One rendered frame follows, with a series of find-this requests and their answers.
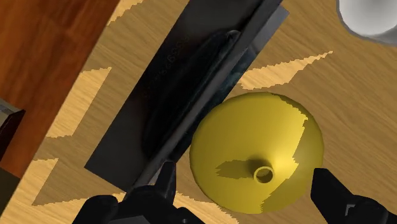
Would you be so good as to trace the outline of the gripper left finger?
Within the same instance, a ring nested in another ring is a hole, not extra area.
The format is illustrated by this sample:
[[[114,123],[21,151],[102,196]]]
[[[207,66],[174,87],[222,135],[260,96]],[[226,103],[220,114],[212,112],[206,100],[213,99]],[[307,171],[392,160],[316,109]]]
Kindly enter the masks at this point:
[[[185,207],[173,205],[176,164],[165,162],[154,185],[133,189],[119,202],[113,195],[90,197],[72,224],[205,224]]]

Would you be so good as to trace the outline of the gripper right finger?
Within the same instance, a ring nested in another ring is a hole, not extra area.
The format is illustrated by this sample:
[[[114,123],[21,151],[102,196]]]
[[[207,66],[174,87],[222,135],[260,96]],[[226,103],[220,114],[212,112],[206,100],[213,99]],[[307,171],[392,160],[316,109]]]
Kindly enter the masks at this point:
[[[328,224],[397,224],[397,215],[351,193],[328,169],[314,169],[310,198]]]

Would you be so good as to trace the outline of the black flat trowel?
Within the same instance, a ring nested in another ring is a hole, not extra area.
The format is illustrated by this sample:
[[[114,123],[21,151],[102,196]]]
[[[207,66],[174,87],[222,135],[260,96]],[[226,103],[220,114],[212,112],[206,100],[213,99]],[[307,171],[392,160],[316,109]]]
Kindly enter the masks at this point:
[[[189,0],[88,159],[127,192],[177,162],[288,16],[282,0]]]

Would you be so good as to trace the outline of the yellow funnel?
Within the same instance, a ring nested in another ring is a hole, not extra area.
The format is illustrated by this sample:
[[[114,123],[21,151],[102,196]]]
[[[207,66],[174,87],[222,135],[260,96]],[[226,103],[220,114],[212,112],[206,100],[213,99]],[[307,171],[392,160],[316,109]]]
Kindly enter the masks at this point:
[[[190,167],[214,203],[260,214],[304,195],[323,154],[321,129],[301,104],[253,92],[226,100],[200,122],[190,146]]]

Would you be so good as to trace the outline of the dark brown box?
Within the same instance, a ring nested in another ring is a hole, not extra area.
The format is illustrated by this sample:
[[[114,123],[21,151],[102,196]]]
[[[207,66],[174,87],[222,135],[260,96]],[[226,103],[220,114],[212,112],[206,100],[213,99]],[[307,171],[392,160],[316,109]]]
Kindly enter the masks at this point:
[[[18,109],[0,98],[0,161],[24,115],[24,109]]]

